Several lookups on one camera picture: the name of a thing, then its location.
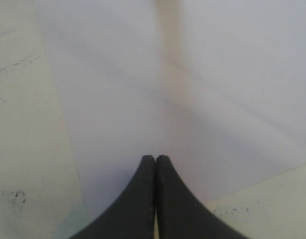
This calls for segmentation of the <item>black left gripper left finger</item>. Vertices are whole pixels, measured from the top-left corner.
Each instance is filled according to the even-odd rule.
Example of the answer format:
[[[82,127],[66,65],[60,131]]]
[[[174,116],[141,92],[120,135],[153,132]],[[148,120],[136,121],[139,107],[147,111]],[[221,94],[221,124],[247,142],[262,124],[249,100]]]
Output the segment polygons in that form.
[[[131,181],[96,220],[76,233],[74,239],[153,239],[154,168],[150,155],[141,158]]]

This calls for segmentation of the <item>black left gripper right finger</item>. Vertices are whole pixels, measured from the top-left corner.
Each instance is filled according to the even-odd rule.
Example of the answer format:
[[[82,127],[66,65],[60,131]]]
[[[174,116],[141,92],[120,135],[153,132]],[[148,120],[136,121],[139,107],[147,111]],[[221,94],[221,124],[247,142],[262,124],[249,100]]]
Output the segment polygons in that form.
[[[160,239],[246,238],[199,202],[166,155],[156,159],[155,208]]]

